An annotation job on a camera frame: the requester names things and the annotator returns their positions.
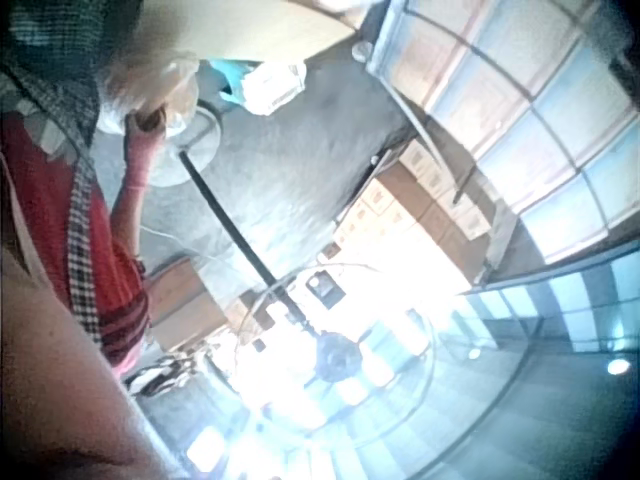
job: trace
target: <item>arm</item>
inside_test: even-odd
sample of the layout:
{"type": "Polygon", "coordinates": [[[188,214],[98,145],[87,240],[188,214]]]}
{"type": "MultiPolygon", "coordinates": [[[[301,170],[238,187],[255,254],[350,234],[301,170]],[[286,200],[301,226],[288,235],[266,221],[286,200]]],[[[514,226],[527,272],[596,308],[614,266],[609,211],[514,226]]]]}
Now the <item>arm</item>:
{"type": "Polygon", "coordinates": [[[155,125],[148,130],[140,128],[135,115],[127,116],[124,139],[126,170],[111,212],[113,236],[132,257],[139,253],[142,203],[153,158],[161,148],[165,135],[164,110],[160,109],[151,115],[154,116],[155,125]]]}
{"type": "Polygon", "coordinates": [[[5,452],[47,478],[168,478],[100,352],[4,248],[2,425],[5,452]]]}

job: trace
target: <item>red top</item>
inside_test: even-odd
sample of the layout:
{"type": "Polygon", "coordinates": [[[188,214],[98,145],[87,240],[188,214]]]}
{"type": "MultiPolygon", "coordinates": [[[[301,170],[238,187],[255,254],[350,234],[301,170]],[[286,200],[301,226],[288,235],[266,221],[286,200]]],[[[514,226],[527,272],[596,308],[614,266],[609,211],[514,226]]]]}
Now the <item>red top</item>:
{"type": "MultiPolygon", "coordinates": [[[[62,303],[70,309],[67,222],[73,170],[34,145],[18,112],[2,115],[1,145],[29,234],[62,303]]],[[[109,211],[99,185],[90,207],[91,260],[100,318],[102,351],[120,375],[139,355],[149,322],[148,297],[139,264],[112,237],[109,211]]]]}

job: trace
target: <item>plaid scarf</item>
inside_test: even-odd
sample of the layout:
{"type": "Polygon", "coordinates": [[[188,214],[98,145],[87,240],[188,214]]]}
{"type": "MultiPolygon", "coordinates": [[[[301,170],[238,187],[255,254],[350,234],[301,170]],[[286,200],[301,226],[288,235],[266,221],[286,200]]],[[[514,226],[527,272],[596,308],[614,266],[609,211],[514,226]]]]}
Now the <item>plaid scarf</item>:
{"type": "Polygon", "coordinates": [[[2,71],[78,153],[67,231],[73,314],[102,346],[91,265],[89,148],[100,112],[95,74],[133,31],[142,0],[14,0],[2,13],[2,71]]]}

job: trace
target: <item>black pole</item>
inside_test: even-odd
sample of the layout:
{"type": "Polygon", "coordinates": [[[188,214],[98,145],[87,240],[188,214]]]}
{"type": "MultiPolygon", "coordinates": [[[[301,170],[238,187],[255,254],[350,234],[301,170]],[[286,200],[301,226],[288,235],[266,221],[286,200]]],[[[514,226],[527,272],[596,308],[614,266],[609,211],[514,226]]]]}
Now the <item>black pole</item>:
{"type": "MultiPolygon", "coordinates": [[[[273,287],[274,285],[276,285],[278,283],[276,277],[273,276],[271,271],[262,262],[260,257],[258,257],[256,252],[253,251],[253,248],[251,248],[249,242],[247,242],[247,240],[242,236],[242,233],[240,233],[240,230],[238,230],[231,218],[229,218],[227,212],[224,211],[224,208],[222,208],[222,205],[220,205],[216,197],[213,195],[213,192],[211,191],[207,183],[193,166],[193,163],[191,163],[187,152],[183,150],[180,152],[179,156],[182,165],[184,165],[184,168],[187,169],[187,172],[189,172],[189,175],[193,179],[193,183],[196,184],[196,187],[198,187],[198,190],[209,204],[209,208],[218,218],[218,220],[220,220],[222,227],[226,230],[235,244],[238,245],[238,248],[247,258],[251,266],[255,269],[258,275],[260,275],[267,287],[273,287]]],[[[306,315],[296,304],[296,302],[294,302],[293,299],[289,296],[285,288],[283,288],[282,286],[274,288],[274,294],[276,295],[278,300],[280,300],[287,307],[287,310],[291,312],[296,321],[300,323],[300,325],[302,325],[302,327],[307,332],[311,333],[314,336],[317,336],[315,330],[309,325],[309,320],[307,319],[306,315]]]]}

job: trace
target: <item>white plastic bag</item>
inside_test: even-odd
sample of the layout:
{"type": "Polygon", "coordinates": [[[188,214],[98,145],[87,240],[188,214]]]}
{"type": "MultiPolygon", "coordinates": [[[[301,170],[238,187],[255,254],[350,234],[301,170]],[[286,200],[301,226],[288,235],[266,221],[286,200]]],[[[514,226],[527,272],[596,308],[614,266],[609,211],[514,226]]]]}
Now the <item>white plastic bag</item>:
{"type": "Polygon", "coordinates": [[[165,106],[167,136],[187,128],[198,102],[195,73],[200,62],[189,53],[127,53],[103,73],[98,128],[124,135],[124,118],[132,110],[142,116],[165,106]]]}

